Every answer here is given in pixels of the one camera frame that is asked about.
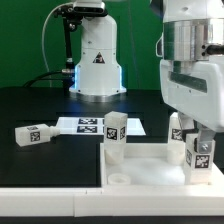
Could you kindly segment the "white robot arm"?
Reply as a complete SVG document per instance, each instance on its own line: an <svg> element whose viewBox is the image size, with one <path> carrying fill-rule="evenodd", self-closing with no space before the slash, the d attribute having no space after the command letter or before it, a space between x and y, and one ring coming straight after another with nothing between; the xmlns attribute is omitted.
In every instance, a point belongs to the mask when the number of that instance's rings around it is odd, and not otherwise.
<svg viewBox="0 0 224 224"><path fill-rule="evenodd" d="M116 24L110 16L87 13L103 7L101 0L73 4L83 31L69 91L89 100L126 92L116 61ZM196 151L209 153L215 134L224 132L224 0L150 0L150 7L162 18L155 51L163 100L200 124Z"/></svg>

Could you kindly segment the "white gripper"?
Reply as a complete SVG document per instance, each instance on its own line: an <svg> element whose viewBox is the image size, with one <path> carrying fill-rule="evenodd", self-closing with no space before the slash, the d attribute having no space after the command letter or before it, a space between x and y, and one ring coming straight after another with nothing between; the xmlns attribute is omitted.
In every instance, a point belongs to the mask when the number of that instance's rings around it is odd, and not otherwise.
<svg viewBox="0 0 224 224"><path fill-rule="evenodd" d="M174 72L172 63L162 60L160 82L164 102L179 111L182 131L193 130L194 120L204 125L195 139L195 151L210 154L215 132L224 132L224 62L199 61Z"/></svg>

